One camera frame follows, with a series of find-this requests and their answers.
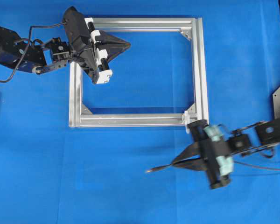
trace blue table surface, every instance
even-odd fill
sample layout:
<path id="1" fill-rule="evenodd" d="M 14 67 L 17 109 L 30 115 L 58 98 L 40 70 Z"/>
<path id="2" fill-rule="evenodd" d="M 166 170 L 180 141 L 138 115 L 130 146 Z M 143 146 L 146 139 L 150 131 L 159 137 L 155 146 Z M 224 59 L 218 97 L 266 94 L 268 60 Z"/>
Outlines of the blue table surface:
<path id="1" fill-rule="evenodd" d="M 74 5 L 87 16 L 203 18 L 210 121 L 230 129 L 273 118 L 280 86 L 277 0 L 0 1 L 0 26 L 61 21 Z M 110 63 L 111 82 L 84 76 L 94 112 L 182 112 L 193 103 L 189 42 L 178 33 L 117 33 L 131 48 Z M 34 30 L 48 40 L 63 28 Z M 11 70 L 0 66 L 0 78 Z M 169 168 L 191 138 L 184 127 L 68 127 L 69 66 L 0 84 L 0 224 L 280 223 L 280 172 L 235 165 L 232 182 L 209 190 L 203 172 Z M 257 144 L 255 133 L 253 141 Z M 260 155 L 235 160 L 279 167 Z"/>

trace wire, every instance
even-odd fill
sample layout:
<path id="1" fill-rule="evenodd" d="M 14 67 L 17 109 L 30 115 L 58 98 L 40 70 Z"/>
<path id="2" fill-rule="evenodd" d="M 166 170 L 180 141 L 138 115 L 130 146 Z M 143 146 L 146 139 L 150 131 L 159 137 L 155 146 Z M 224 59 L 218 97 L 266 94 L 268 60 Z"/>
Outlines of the wire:
<path id="1" fill-rule="evenodd" d="M 267 170 L 280 171 L 280 168 L 260 167 L 260 166 L 255 166 L 255 165 L 247 164 L 244 162 L 238 162 L 238 161 L 234 161 L 234 163 L 237 163 L 237 164 L 240 164 L 243 166 L 247 166 L 247 167 L 256 168 L 256 169 L 267 169 Z"/>
<path id="2" fill-rule="evenodd" d="M 58 24 L 55 24 L 55 25 L 52 25 L 52 26 L 31 26 L 30 29 L 29 29 L 29 36 L 28 36 L 28 43 L 26 44 L 26 47 L 25 47 L 25 50 L 24 50 L 24 53 L 22 54 L 22 56 L 20 57 L 17 65 L 15 66 L 13 72 L 11 73 L 11 75 L 9 76 L 8 79 L 6 80 L 0 80 L 0 83 L 7 83 L 9 82 L 13 77 L 14 77 L 14 74 L 15 72 L 17 71 L 18 67 L 20 66 L 21 62 L 23 61 L 23 58 L 25 57 L 27 51 L 28 51 L 28 48 L 30 46 L 30 43 L 31 43 L 31 33 L 32 33 L 32 29 L 33 28 L 44 28 L 44 29 L 48 29 L 48 28 L 55 28 L 55 27 L 59 27 L 63 24 L 66 24 L 66 22 L 61 22 L 61 23 L 58 23 Z"/>
<path id="3" fill-rule="evenodd" d="M 232 132 L 224 124 L 219 124 L 218 126 L 221 126 L 226 133 L 232 134 Z"/>
<path id="4" fill-rule="evenodd" d="M 248 148 L 248 149 L 244 149 L 242 151 L 231 153 L 231 155 L 244 154 L 244 153 L 247 153 L 247 155 L 251 155 L 253 153 L 258 153 L 258 152 L 261 152 L 263 150 L 267 150 L 268 148 L 274 147 L 274 146 L 278 145 L 279 143 L 280 142 L 275 142 L 275 143 L 270 143 L 270 144 L 266 144 L 266 145 L 262 145 L 262 146 Z"/>
<path id="5" fill-rule="evenodd" d="M 246 126 L 246 127 L 238 128 L 238 129 L 232 131 L 231 133 L 232 133 L 232 134 L 238 134 L 238 133 L 241 133 L 241 131 L 244 131 L 244 130 L 249 129 L 249 128 L 251 128 L 251 127 L 255 127 L 255 126 L 261 125 L 261 124 L 263 124 L 263 123 L 265 123 L 265 122 L 264 122 L 264 121 L 260 121 L 260 122 L 257 122 L 257 123 L 255 123 L 255 124 L 248 125 L 248 126 Z"/>
<path id="6" fill-rule="evenodd" d="M 35 48 L 35 42 L 38 42 L 40 45 L 43 44 L 43 42 L 40 39 L 35 39 L 34 41 L 32 41 L 31 43 L 31 47 L 34 49 Z"/>
<path id="7" fill-rule="evenodd" d="M 271 159 L 271 158 L 273 158 L 275 156 L 275 149 L 274 149 L 274 147 L 266 148 L 266 150 L 270 150 L 271 154 L 267 155 L 267 154 L 263 153 L 262 151 L 260 151 L 259 154 L 261 154 L 263 157 L 266 157 L 268 159 Z"/>
<path id="8" fill-rule="evenodd" d="M 14 43 L 20 43 L 20 42 L 23 42 L 23 41 L 29 41 L 29 39 L 28 38 L 21 38 L 19 40 L 14 41 Z"/>

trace aluminum frame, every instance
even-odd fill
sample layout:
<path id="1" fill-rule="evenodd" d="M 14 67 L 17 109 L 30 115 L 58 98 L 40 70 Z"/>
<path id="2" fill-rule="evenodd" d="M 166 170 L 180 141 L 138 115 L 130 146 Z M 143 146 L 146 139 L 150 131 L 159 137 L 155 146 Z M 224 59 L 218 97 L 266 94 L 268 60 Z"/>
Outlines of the aluminum frame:
<path id="1" fill-rule="evenodd" d="M 190 122 L 209 120 L 202 18 L 93 18 L 96 29 L 116 32 L 180 32 L 191 42 L 194 104 Z M 70 127 L 183 126 L 184 113 L 92 114 L 83 104 L 83 71 L 70 64 Z"/>

